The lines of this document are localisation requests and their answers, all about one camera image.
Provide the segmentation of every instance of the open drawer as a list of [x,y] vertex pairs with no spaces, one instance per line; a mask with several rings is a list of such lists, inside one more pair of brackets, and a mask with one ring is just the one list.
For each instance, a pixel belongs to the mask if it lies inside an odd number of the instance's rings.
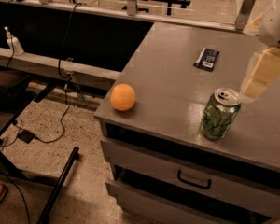
[[267,217],[280,218],[279,189],[119,140],[103,137],[101,144],[105,160],[112,165]]
[[121,170],[117,181],[108,179],[110,196],[124,209],[162,223],[264,223],[268,217],[228,205],[155,178]]

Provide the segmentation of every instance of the drawer handle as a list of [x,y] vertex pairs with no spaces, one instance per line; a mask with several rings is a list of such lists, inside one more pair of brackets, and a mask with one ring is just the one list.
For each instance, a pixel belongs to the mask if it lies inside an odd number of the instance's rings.
[[186,183],[186,184],[189,184],[189,185],[191,185],[193,187],[196,187],[196,188],[199,188],[199,189],[210,189],[211,185],[212,185],[212,180],[211,179],[207,179],[207,185],[206,186],[189,182],[189,181],[187,181],[187,180],[185,180],[184,178],[181,177],[181,171],[180,170],[178,170],[178,172],[177,172],[177,178],[178,178],[179,181],[181,181],[183,183]]

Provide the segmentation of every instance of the spray bottle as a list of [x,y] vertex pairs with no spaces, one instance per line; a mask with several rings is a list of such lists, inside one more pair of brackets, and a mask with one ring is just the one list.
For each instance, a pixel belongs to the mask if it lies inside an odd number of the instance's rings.
[[24,53],[24,50],[21,47],[19,39],[8,30],[8,27],[4,28],[7,31],[7,43],[11,50],[14,51],[14,55],[21,56]]

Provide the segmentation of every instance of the gray drawer front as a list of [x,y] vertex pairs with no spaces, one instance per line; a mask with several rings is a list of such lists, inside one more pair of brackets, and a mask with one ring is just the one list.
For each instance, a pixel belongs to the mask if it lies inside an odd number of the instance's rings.
[[119,206],[143,216],[161,221],[162,223],[230,223],[185,206],[172,203],[168,200],[164,200],[140,189],[124,185],[120,181],[107,179],[106,187],[108,194],[116,198]]
[[[268,217],[280,218],[279,190],[267,187],[266,190],[268,191],[264,191],[260,189],[264,188],[261,187],[261,184],[225,175],[194,163],[180,161],[105,137],[102,138],[101,144],[105,160],[113,165],[157,178]],[[180,177],[182,179],[197,184],[198,187],[181,182],[177,178],[178,171],[181,172]],[[208,180],[211,180],[209,189],[202,189],[201,187],[207,187]]]

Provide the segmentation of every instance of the soda can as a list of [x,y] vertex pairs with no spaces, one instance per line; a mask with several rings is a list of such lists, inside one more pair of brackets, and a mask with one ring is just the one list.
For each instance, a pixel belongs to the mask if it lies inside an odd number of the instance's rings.
[[229,88],[217,89],[209,98],[203,112],[201,132],[208,139],[225,136],[241,108],[239,93]]

